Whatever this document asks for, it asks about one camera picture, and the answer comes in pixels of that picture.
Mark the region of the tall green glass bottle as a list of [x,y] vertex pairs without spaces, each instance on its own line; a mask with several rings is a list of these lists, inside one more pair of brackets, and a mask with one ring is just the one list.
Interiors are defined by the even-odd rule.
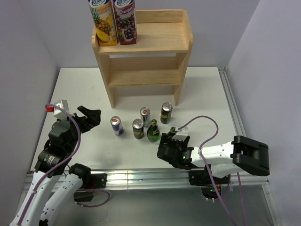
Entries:
[[176,134],[176,127],[171,127],[170,131],[167,133],[169,137],[173,137]]

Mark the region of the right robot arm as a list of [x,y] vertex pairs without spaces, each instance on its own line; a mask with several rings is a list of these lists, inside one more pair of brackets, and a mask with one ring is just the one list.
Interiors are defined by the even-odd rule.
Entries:
[[245,171],[265,177],[269,170],[269,147],[259,141],[235,136],[233,141],[209,147],[188,145],[187,135],[162,134],[157,157],[174,168],[188,170],[192,186],[229,183],[229,175]]

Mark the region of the small round green bottle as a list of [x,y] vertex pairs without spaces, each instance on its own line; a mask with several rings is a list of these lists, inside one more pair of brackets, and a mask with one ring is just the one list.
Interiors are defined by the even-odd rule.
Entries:
[[151,125],[147,130],[147,138],[150,142],[157,142],[159,140],[160,131],[156,119],[151,120]]

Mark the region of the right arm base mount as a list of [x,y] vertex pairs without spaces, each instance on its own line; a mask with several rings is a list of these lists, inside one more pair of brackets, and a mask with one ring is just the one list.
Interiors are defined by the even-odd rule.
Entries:
[[[222,185],[227,185],[226,189],[230,186],[230,175],[223,178],[213,177],[216,188],[220,195],[222,195]],[[191,186],[200,186],[202,195],[208,199],[218,199],[212,181],[209,177],[207,170],[190,170],[189,183]]]

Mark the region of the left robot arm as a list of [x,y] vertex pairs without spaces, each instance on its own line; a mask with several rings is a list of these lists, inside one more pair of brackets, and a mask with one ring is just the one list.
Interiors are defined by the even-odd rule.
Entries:
[[55,193],[52,190],[63,176],[73,155],[78,151],[81,135],[98,126],[101,110],[90,110],[79,106],[83,113],[68,112],[65,100],[46,104],[47,112],[53,113],[57,121],[52,125],[43,151],[35,165],[32,182],[24,202],[11,222],[12,226],[52,226],[66,202],[79,188],[86,188],[92,182],[91,169],[76,163]]

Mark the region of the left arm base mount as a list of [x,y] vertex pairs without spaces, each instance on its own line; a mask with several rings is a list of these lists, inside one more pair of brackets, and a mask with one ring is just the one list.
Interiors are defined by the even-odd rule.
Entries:
[[91,177],[88,182],[86,182],[81,189],[93,189],[93,191],[85,192],[75,192],[73,198],[75,202],[90,202],[92,201],[95,189],[104,189],[106,187],[107,174],[91,174]]

